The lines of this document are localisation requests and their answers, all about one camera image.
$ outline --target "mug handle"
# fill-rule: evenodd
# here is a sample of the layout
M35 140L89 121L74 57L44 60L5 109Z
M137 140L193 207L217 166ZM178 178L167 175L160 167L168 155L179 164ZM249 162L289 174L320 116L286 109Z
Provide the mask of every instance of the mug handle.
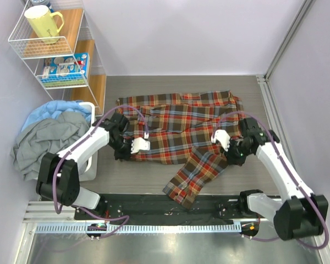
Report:
M60 30L62 29L62 27L64 26L65 24L65 20L64 20L64 17L62 16L62 14L60 12L54 12L54 13L51 13L50 16L53 17L55 15L58 15L59 17L61 17L61 20L62 20L62 25L60 26L60 28L57 30L57 32L59 33Z

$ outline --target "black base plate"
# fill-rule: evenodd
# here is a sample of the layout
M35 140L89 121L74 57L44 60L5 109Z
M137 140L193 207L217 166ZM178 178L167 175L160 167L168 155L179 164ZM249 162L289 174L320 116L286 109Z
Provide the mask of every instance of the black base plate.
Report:
M167 195L102 194L107 201L107 218L129 215L127 224L138 226L209 226L232 224L243 215L237 207L238 195L199 195L193 207L185 209ZM92 220L88 214L75 213L75 220Z

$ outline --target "laundry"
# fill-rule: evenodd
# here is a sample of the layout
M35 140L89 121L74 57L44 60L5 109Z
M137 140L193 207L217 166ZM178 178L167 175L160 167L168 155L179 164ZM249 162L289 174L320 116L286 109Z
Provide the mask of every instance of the laundry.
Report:
M221 147L211 143L211 136L226 113L243 111L241 100L230 91L214 91L123 97L117 104L136 107L149 126L150 150L133 155L133 160L186 163L163 191L190 208L201 188L227 166ZM130 120L126 134L135 138L142 136L144 124L137 112L132 109L119 112ZM241 137L238 121L242 118L242 114L233 115L224 120L219 129L238 139Z
M23 131L30 124L38 122L46 118L57 119L59 115L63 112L76 112L81 113L88 123L91 122L91 112L79 105L82 101L50 101L42 106L39 106L37 109L33 110L27 117L26 122L24 123L21 131Z
M80 113L63 112L57 119L47 118L29 125L16 138L11 156L14 168L24 180L37 179L42 157L72 145L89 130Z

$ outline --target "yellow mug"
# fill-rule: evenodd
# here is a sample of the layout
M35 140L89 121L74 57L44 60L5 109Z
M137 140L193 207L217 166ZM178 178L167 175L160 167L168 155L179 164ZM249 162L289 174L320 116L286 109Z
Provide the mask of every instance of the yellow mug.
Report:
M58 15L62 19L62 25L57 28L54 16ZM64 18L60 12L51 13L46 5L36 5L24 12L29 24L38 37L54 37L51 39L43 39L47 44L53 44L59 40L59 32L65 24Z

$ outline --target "plaid cloth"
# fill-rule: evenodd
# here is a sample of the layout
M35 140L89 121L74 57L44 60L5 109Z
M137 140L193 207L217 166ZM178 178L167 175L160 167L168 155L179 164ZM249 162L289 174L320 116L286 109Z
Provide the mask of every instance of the plaid cloth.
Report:
M226 158L220 153L221 147L211 143L217 122L225 113L243 111L241 100L230 91L123 97L117 100L117 105L137 108L149 127L150 150L133 155L133 160L186 163L163 190L186 208L204 184L227 165ZM118 112L130 121L125 135L143 136L144 123L135 110L121 108ZM219 128L225 129L233 138L241 137L238 128L241 118L244 118L241 114L233 115Z

